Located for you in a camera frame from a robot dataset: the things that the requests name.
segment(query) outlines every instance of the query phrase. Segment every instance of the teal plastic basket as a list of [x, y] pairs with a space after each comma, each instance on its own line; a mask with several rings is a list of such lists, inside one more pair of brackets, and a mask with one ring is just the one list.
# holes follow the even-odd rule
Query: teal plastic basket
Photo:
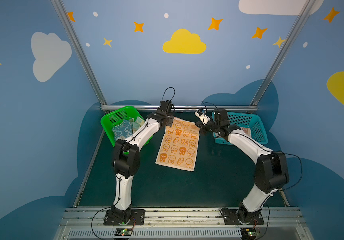
[[[227, 113], [230, 124], [236, 124], [239, 127], [248, 127], [251, 129], [251, 136], [254, 140], [260, 144], [268, 143], [267, 133], [259, 116], [247, 113]], [[215, 138], [215, 142], [218, 144], [232, 145], [232, 143], [225, 141], [222, 137]]]

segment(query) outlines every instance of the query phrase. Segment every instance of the blue wall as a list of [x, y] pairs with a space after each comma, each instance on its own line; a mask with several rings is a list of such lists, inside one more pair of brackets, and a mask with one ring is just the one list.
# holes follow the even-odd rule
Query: blue wall
[[[174, 104], [200, 104], [217, 93], [233, 95], [265, 77], [279, 51], [273, 44], [279, 36], [285, 39], [296, 19], [246, 14], [233, 0], [64, 0], [64, 5], [73, 12], [72, 24], [108, 104], [159, 104], [169, 86], [176, 89]], [[208, 30], [212, 17], [223, 19], [218, 31]], [[144, 23], [144, 32], [135, 32], [134, 22]], [[252, 39], [257, 27], [267, 30], [261, 39]], [[201, 54], [164, 52], [163, 44], [180, 28], [198, 34], [207, 49]], [[112, 40], [111, 47], [103, 45], [104, 38]], [[233, 100], [227, 98], [227, 105], [237, 104]]]
[[[329, 23], [324, 17], [333, 7], [340, 13]], [[278, 99], [266, 92], [259, 104], [258, 114], [266, 113], [262, 120], [275, 120], [269, 132], [282, 151], [303, 159], [303, 180], [286, 195], [291, 205], [300, 207], [315, 240], [344, 239], [336, 234], [344, 229], [344, 105], [326, 85], [340, 71], [344, 71], [344, 1], [324, 0], [271, 83]], [[276, 106], [277, 116], [272, 111]], [[291, 182], [286, 187], [299, 177], [298, 160], [289, 158], [288, 165]]]
[[69, 42], [50, 0], [0, 1], [0, 239], [53, 238], [102, 130], [73, 49], [48, 81], [35, 78], [37, 31]]

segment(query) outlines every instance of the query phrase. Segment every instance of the black bracket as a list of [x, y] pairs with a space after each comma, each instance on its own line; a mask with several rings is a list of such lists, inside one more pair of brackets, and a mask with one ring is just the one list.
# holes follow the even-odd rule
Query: black bracket
[[221, 214], [223, 216], [223, 220], [224, 220], [224, 224], [225, 225], [254, 225], [255, 222], [258, 225], [263, 225], [264, 224], [264, 220], [263, 217], [261, 216], [261, 214], [256, 215], [256, 217], [250, 218], [251, 221], [249, 223], [242, 223], [239, 219], [238, 219], [238, 209], [221, 209]]
[[136, 226], [139, 225], [144, 225], [144, 214], [145, 214], [145, 210], [144, 209], [131, 209], [131, 216], [129, 218], [129, 222], [128, 223], [122, 223], [119, 222], [119, 220], [117, 218], [115, 218], [113, 216], [113, 213], [111, 211], [107, 211], [105, 213], [105, 217], [104, 217], [104, 225], [108, 225], [108, 226], [133, 226], [134, 223], [134, 219], [136, 221]]

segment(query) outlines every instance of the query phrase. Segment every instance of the green mat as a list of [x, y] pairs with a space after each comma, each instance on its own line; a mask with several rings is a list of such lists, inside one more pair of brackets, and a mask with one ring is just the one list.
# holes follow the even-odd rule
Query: green mat
[[[146, 119], [149, 113], [141, 113]], [[196, 122], [194, 113], [175, 113]], [[155, 164], [165, 128], [141, 149], [140, 169], [133, 178], [132, 205], [137, 207], [237, 207], [253, 186], [255, 164], [240, 149], [216, 144], [211, 134], [200, 135], [193, 172]], [[110, 206], [116, 194], [112, 144], [105, 135], [79, 206]], [[284, 207], [276, 192], [270, 207]]]

